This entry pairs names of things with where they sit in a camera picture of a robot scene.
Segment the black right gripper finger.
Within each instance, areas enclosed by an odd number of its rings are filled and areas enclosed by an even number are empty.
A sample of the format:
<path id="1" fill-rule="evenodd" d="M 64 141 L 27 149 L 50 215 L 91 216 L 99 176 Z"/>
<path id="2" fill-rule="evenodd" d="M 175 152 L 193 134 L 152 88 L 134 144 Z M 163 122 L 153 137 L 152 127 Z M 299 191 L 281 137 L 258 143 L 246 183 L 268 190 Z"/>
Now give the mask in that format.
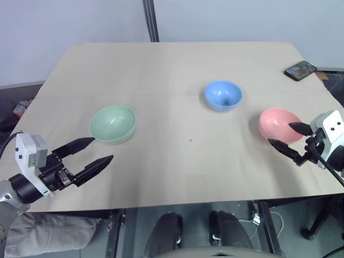
<path id="1" fill-rule="evenodd" d="M 281 154 L 289 157 L 295 163 L 302 163 L 304 158 L 294 149 L 290 148 L 288 144 L 276 140 L 276 139 L 268 139 L 268 142 Z"/>
<path id="2" fill-rule="evenodd" d="M 292 122 L 289 123 L 289 126 L 301 135 L 312 135 L 313 130 L 309 124 L 305 124 L 302 122 Z"/>

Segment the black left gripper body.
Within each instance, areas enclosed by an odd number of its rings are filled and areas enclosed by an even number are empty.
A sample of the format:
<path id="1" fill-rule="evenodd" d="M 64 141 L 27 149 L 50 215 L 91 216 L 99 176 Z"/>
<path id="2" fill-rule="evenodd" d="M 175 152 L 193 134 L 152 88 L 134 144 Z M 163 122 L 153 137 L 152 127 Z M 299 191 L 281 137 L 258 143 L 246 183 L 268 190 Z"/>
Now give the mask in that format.
<path id="1" fill-rule="evenodd" d="M 39 168 L 39 178 L 50 191 L 63 190 L 76 184 L 75 176 L 62 162 L 65 157 L 66 155 L 52 153 L 47 157 L 46 166 Z"/>

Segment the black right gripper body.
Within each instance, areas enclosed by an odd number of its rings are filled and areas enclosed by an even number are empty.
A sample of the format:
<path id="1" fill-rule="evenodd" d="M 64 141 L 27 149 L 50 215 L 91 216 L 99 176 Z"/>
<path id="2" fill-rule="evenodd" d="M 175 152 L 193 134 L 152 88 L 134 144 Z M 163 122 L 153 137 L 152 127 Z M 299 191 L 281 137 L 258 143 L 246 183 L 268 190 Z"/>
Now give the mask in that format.
<path id="1" fill-rule="evenodd" d="M 319 128 L 315 132 L 309 129 L 307 132 L 302 132 L 302 135 L 309 136 L 309 138 L 306 139 L 305 153 L 302 156 L 298 154 L 294 158 L 294 162 L 298 166 L 303 165 L 306 161 L 317 164 L 319 162 L 319 157 L 325 149 L 323 141 L 325 134 L 323 129 Z"/>

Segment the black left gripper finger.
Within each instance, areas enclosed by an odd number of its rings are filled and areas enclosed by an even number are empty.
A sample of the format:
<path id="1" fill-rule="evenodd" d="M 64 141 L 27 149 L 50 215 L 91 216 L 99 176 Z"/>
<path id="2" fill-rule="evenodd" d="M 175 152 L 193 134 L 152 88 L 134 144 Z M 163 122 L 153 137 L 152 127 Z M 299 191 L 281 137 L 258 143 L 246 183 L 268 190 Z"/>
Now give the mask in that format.
<path id="1" fill-rule="evenodd" d="M 114 158 L 113 155 L 109 155 L 100 159 L 95 160 L 94 162 L 88 164 L 84 169 L 73 176 L 72 184 L 80 187 L 82 184 L 91 180 L 93 177 L 97 176 L 102 170 L 104 170 L 109 163 Z"/>
<path id="2" fill-rule="evenodd" d="M 74 155 L 89 146 L 95 138 L 78 138 L 52 151 L 52 160 L 61 161 L 66 156 Z"/>

